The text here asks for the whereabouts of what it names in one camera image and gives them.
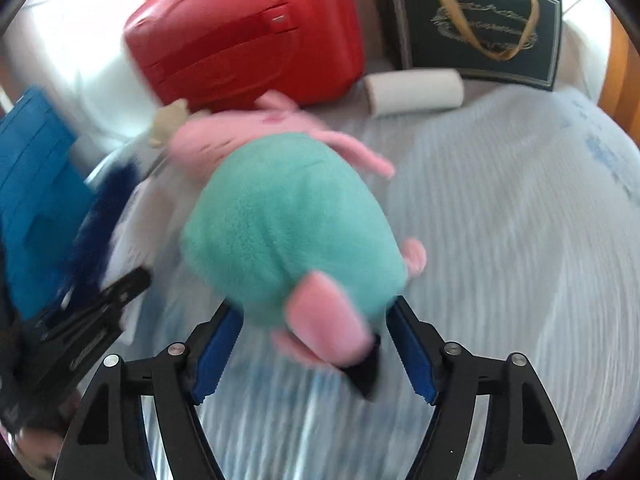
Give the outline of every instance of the pink plush ear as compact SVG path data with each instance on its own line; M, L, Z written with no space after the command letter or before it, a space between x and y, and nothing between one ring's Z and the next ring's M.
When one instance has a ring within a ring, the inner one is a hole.
M309 136L324 142L334 152L356 168L373 171L385 178L392 178L396 174L394 165L382 155L371 151L358 139L340 132L309 132Z
M338 368L361 362L374 339L347 294L322 272L308 273L293 290L285 320L302 344Z
M255 105L263 110L282 110L283 112L295 112L298 110L298 104L276 90L269 90L258 97Z
M415 238L407 238L402 242L400 253L404 258L406 270L410 278L418 276L427 266L427 251L424 245Z

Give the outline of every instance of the george pig plush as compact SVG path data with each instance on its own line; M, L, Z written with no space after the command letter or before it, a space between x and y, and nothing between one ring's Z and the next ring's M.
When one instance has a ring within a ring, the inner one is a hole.
M369 397L374 327L426 264L418 240L398 248L354 168L385 178L395 169L282 94L256 104L189 121L168 141L170 160L206 183L183 256L280 351L342 370Z

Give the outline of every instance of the pink plush arm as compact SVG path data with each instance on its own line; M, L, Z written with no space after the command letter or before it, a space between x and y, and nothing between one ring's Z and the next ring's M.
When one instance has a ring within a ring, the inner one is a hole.
M396 174L396 168L389 160L347 134L318 130L309 132L309 136L324 142L356 168L372 171L385 178L392 178Z

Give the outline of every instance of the toilet paper roll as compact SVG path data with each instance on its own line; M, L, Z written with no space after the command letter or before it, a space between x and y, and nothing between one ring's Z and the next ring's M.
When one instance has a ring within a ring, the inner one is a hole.
M460 74L450 68L371 74L364 85L374 117L459 108L465 96Z

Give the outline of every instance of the green plush sweater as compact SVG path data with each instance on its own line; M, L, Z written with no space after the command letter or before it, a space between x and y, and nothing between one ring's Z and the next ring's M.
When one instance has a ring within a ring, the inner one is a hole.
M377 322L407 281L380 205L358 173L305 134L244 145L220 165L182 232L182 252L249 321L284 325L310 270L331 276Z

